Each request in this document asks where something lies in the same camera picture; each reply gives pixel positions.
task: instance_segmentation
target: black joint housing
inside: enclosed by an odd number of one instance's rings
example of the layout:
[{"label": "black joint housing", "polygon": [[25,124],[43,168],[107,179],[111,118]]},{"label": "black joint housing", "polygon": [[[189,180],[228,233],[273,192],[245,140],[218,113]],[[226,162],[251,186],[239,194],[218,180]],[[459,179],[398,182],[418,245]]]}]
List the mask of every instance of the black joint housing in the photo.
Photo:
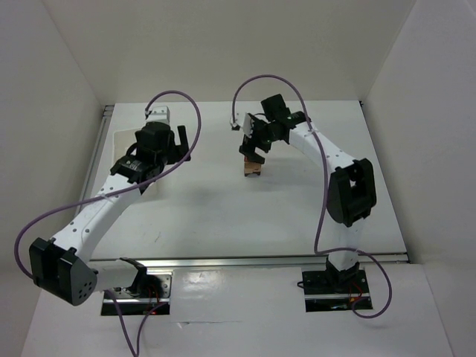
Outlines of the black joint housing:
[{"label": "black joint housing", "polygon": [[358,274],[359,262],[357,262],[352,268],[339,271],[337,268],[326,259],[326,278],[329,284],[334,288],[339,288],[350,283]]},{"label": "black joint housing", "polygon": [[348,167],[337,167],[329,180],[327,211],[347,227],[370,215],[377,203],[373,167],[366,158]]},{"label": "black joint housing", "polygon": [[[118,173],[127,177],[129,183],[136,184],[159,175],[166,165],[182,160],[189,150],[185,126],[178,126],[177,131],[179,145],[176,145],[175,135],[169,125],[154,121],[147,123],[135,132],[136,142],[125,156],[116,161],[111,174]],[[141,193],[146,189],[147,186],[142,186]]]},{"label": "black joint housing", "polygon": [[30,246],[31,274],[40,288],[73,306],[83,303],[97,283],[95,272],[74,252],[37,238]]}]

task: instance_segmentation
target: black bracket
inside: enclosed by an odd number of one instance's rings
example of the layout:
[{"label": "black bracket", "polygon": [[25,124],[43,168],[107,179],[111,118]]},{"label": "black bracket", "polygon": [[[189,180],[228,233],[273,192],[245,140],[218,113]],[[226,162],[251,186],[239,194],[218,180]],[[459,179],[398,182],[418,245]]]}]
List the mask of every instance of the black bracket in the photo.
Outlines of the black bracket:
[{"label": "black bracket", "polygon": [[327,211],[347,227],[370,215],[377,203],[373,167],[366,158],[348,167],[337,167],[329,180]]}]

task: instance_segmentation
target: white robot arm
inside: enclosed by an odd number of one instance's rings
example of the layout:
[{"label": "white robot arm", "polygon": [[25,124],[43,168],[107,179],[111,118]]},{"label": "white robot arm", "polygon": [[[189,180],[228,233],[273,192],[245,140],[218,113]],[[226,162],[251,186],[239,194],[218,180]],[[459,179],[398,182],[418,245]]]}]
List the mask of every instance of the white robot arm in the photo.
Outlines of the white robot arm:
[{"label": "white robot arm", "polygon": [[[131,294],[138,295],[148,286],[161,291],[158,278],[147,275],[147,268],[134,260],[89,260],[104,234],[147,188],[137,185],[157,176],[166,165],[176,163],[187,154],[184,126],[178,127],[178,135],[180,145],[175,144],[167,107],[147,113],[146,125],[135,133],[137,142],[115,163],[97,193],[96,196],[104,199],[86,206],[48,241],[37,238],[31,244],[31,271],[36,285],[74,306],[83,303],[93,292],[114,287],[128,287]],[[126,192],[109,195],[119,190]]]},{"label": "white robot arm", "polygon": [[[232,129],[244,133],[239,151],[248,161],[264,164],[265,159],[256,154],[271,149],[271,143],[284,140],[322,166],[321,151],[312,134],[316,132],[324,147],[330,172],[327,211],[335,221],[338,247],[358,248],[364,218],[376,204],[372,164],[367,159],[356,160],[326,138],[312,124],[306,122],[304,113],[291,113],[280,94],[261,102],[267,121],[246,114],[232,123]],[[336,251],[329,254],[327,270],[336,284],[349,280],[358,271],[358,255],[354,251]]]}]

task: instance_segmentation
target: purple cable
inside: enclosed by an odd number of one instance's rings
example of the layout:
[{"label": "purple cable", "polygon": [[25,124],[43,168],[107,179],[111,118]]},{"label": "purple cable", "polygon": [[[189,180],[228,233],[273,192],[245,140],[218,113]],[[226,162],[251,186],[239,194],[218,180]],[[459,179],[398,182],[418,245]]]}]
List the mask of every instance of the purple cable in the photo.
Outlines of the purple cable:
[{"label": "purple cable", "polygon": [[196,117],[197,117],[197,121],[198,121],[198,126],[197,126],[197,129],[196,129],[196,135],[195,135],[195,139],[193,140],[192,145],[190,146],[190,148],[189,148],[188,152],[185,154],[185,156],[180,161],[178,161],[176,164],[174,164],[170,169],[168,169],[166,171],[163,171],[160,175],[157,175],[156,177],[152,177],[151,179],[149,179],[147,181],[144,181],[144,182],[141,182],[140,184],[135,184],[135,185],[132,185],[131,187],[124,188],[122,190],[117,190],[117,191],[114,191],[114,192],[110,192],[110,193],[107,193],[106,195],[103,195],[103,196],[96,196],[96,197],[92,197],[90,199],[84,199],[82,201],[78,201],[78,202],[75,202],[75,203],[70,203],[68,205],[63,205],[63,206],[58,207],[58,208],[54,208],[53,210],[49,210],[48,212],[43,213],[42,215],[38,216],[37,218],[35,218],[31,222],[29,222],[25,227],[23,227],[23,229],[20,231],[20,233],[18,233],[18,236],[15,239],[15,245],[13,246],[13,254],[15,256],[16,264],[20,268],[20,270],[23,271],[23,273],[27,277],[29,277],[30,279],[33,279],[33,275],[25,268],[22,261],[20,260],[19,246],[20,246],[20,242],[22,241],[22,237],[25,235],[25,233],[28,231],[28,229],[30,229],[37,222],[41,221],[42,219],[45,219],[48,216],[51,216],[52,214],[61,212],[62,210],[68,210],[69,208],[73,208],[73,207],[76,207],[76,206],[87,205],[89,203],[100,201],[101,199],[104,199],[105,197],[120,195],[122,193],[135,190],[136,188],[146,186],[148,184],[152,184],[153,182],[155,182],[155,181],[165,177],[169,173],[175,171],[180,165],[182,165],[190,157],[190,154],[195,149],[196,143],[199,141],[200,131],[202,130],[202,116],[200,115],[199,106],[197,106],[195,100],[193,100],[193,98],[190,95],[188,95],[188,94],[186,94],[182,91],[172,90],[172,91],[163,91],[162,93],[157,94],[147,104],[146,111],[149,110],[150,106],[158,98],[163,97],[164,95],[167,95],[167,94],[178,94],[178,95],[181,95],[182,97],[185,97],[188,101],[190,101],[190,103],[192,104],[192,106],[193,106],[193,108],[195,109],[195,112],[196,112]]},{"label": "purple cable", "polygon": [[114,308],[116,308],[116,313],[118,314],[119,317],[119,322],[120,322],[120,327],[122,328],[122,332],[124,334],[124,338],[126,339],[127,346],[129,346],[129,349],[131,350],[131,354],[133,357],[139,357],[140,353],[140,341],[141,341],[141,333],[142,333],[142,328],[144,327],[144,324],[146,323],[147,318],[159,307],[162,307],[165,305],[165,303],[159,303],[157,306],[154,306],[153,309],[149,310],[147,314],[144,316],[144,318],[141,321],[141,325],[139,326],[139,330],[137,332],[137,341],[135,345],[135,351],[134,347],[132,346],[131,339],[129,337],[129,333],[127,332],[126,328],[126,323],[124,322],[124,316],[122,315],[122,311],[120,310],[120,305],[118,301],[116,300],[116,297],[114,296],[114,293],[111,290],[104,290],[104,292],[111,298],[112,302],[114,303]]},{"label": "purple cable", "polygon": [[375,259],[375,257],[372,254],[369,254],[365,251],[361,251],[360,249],[333,248],[333,249],[327,249],[325,251],[319,251],[318,250],[319,239],[321,238],[321,231],[322,231],[322,226],[323,226],[323,223],[324,223],[324,217],[326,216],[327,196],[328,196],[328,191],[329,191],[329,170],[327,168],[326,153],[324,152],[324,147],[321,143],[321,139],[319,139],[317,133],[314,130],[312,130],[312,122],[311,122],[311,119],[310,119],[310,117],[307,113],[306,104],[304,103],[303,96],[300,94],[300,92],[298,91],[296,86],[293,85],[288,80],[286,80],[286,79],[284,79],[280,76],[277,76],[275,74],[260,74],[259,76],[254,76],[254,77],[246,80],[245,82],[242,83],[241,86],[238,87],[237,91],[235,92],[235,94],[233,96],[233,100],[231,102],[231,117],[233,119],[233,123],[236,123],[236,121],[237,121],[237,119],[235,118],[235,106],[237,104],[237,98],[238,98],[239,92],[248,83],[253,82],[254,80],[258,80],[260,78],[272,78],[272,79],[275,79],[275,80],[279,80],[279,81],[284,82],[285,84],[287,84],[289,87],[291,87],[291,89],[297,95],[297,98],[299,99],[301,106],[303,107],[303,112],[304,112],[304,116],[306,117],[307,126],[309,127],[309,129],[312,133],[312,136],[316,140],[316,143],[318,144],[319,150],[321,152],[322,167],[324,169],[324,197],[322,199],[322,208],[321,208],[321,215],[319,216],[318,229],[317,229],[317,232],[315,234],[314,253],[315,253],[315,255],[325,255],[325,254],[329,254],[329,253],[332,253],[332,252],[335,252],[335,251],[355,251],[358,254],[362,254],[362,255],[365,255],[366,257],[369,257],[379,267],[379,269],[382,271],[382,273],[384,275],[384,278],[385,278],[385,280],[387,281],[387,284],[388,284],[387,303],[384,305],[384,307],[380,311],[378,311],[376,314],[373,314],[373,315],[362,315],[359,312],[357,312],[357,310],[356,310],[356,303],[358,302],[357,300],[352,304],[353,313],[356,314],[357,316],[359,316],[360,318],[366,318],[366,319],[377,318],[380,315],[382,315],[385,311],[387,311],[387,309],[390,306],[390,303],[392,301],[392,297],[393,297],[392,283],[390,282],[390,278],[388,277],[387,272],[385,271],[382,264],[379,263],[379,261],[377,259]]}]

